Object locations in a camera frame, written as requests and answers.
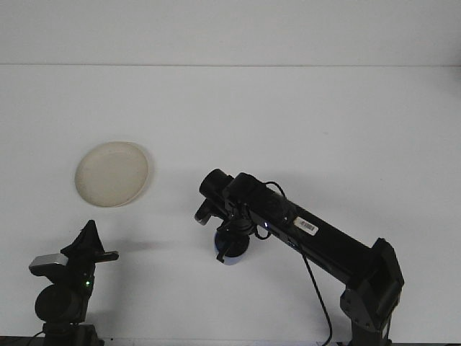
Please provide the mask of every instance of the white table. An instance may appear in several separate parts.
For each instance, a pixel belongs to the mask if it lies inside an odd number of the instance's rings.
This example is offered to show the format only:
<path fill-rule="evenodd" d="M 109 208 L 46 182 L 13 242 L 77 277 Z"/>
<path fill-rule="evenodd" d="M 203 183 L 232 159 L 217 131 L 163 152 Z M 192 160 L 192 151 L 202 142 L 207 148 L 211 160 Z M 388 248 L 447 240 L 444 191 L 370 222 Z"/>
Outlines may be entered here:
<path fill-rule="evenodd" d="M 0 66 L 0 334 L 32 335 L 48 285 L 27 266 L 97 222 L 117 262 L 97 265 L 87 322 L 101 337 L 324 340 L 301 257 L 252 239 L 215 260 L 193 215 L 219 167 L 275 180 L 289 199 L 371 246 L 395 248 L 406 284 L 395 342 L 453 342 L 461 241 L 461 68 Z M 140 144 L 146 191 L 96 208 L 73 185 L 83 155 Z M 315 268 L 334 340 L 350 338 L 344 287 Z"/>

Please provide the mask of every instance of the barcode sticker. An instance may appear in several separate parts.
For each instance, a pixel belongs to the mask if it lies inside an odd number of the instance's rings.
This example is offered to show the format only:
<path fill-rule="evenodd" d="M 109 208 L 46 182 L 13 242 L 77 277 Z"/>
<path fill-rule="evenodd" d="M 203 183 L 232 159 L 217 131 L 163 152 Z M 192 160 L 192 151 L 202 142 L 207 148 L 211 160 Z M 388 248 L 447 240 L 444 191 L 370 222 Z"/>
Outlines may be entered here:
<path fill-rule="evenodd" d="M 311 236 L 315 236 L 315 234 L 318 231 L 318 227 L 311 224 L 310 222 L 307 222 L 303 218 L 300 218 L 299 216 L 293 221 L 294 225 L 298 227 L 299 229 L 302 229 L 304 232 L 310 234 Z"/>

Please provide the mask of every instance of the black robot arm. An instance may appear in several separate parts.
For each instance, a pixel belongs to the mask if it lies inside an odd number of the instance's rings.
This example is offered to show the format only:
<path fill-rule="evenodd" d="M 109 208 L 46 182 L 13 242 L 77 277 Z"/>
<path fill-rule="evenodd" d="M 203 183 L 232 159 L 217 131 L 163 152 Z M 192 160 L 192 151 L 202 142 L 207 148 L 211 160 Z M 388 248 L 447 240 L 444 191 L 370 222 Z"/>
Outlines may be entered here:
<path fill-rule="evenodd" d="M 369 248 L 290 202 L 249 174 L 235 178 L 215 169 L 200 185 L 205 202 L 195 218 L 223 220 L 218 228 L 218 259 L 243 253 L 256 233 L 266 229 L 346 285 L 340 306 L 352 321 L 350 346 L 390 345 L 390 317 L 404 284 L 394 249 L 384 239 Z"/>

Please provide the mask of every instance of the black cable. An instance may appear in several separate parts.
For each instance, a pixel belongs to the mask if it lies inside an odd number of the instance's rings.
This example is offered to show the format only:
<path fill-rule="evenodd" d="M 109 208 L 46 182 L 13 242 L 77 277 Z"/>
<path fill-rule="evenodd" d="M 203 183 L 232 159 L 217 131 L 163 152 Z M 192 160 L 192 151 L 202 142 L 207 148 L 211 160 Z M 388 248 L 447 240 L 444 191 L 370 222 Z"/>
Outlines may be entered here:
<path fill-rule="evenodd" d="M 310 278 L 312 279 L 312 284 L 314 285 L 315 291 L 317 292 L 318 300 L 320 301 L 323 312 L 325 313 L 326 322 L 328 323 L 328 328 L 330 329 L 330 335 L 328 336 L 328 339 L 322 344 L 322 346 L 326 346 L 328 345 L 328 343 L 331 341 L 331 338 L 333 337 L 333 327 L 331 326 L 330 316 L 328 315 L 328 312 L 326 310 L 325 303 L 323 302 L 322 295 L 320 294 L 320 291 L 318 289 L 317 282 L 315 281 L 315 278 L 314 278 L 314 274 L 312 273 L 308 259 L 306 258 L 304 254 L 303 254 L 303 260 L 304 260 L 305 266 L 308 269 Z"/>
<path fill-rule="evenodd" d="M 42 333 L 43 333 L 43 331 L 38 332 L 36 335 L 34 335 L 33 337 L 31 337 L 31 338 L 29 339 L 29 341 L 27 342 L 26 346 L 30 346 L 30 343 L 31 343 L 36 337 L 38 337 L 38 336 L 39 336 L 40 334 L 42 334 Z"/>
<path fill-rule="evenodd" d="M 277 186 L 277 189 L 279 189 L 280 194 L 283 196 L 284 199 L 287 199 L 287 196 L 285 196 L 285 192 L 283 192 L 282 188 L 280 185 L 278 185 L 276 182 L 265 182 L 264 185 L 275 185 Z"/>

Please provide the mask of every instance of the white plate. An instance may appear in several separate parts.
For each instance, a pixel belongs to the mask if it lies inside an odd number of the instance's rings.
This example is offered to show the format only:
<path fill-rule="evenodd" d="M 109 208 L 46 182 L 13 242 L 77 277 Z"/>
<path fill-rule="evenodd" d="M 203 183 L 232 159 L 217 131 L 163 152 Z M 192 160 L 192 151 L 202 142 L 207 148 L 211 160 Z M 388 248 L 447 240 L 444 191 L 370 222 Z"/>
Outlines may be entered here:
<path fill-rule="evenodd" d="M 117 207 L 133 200 L 148 177 L 144 153 L 128 142 L 109 142 L 91 150 L 80 162 L 75 185 L 80 196 L 99 207 Z"/>

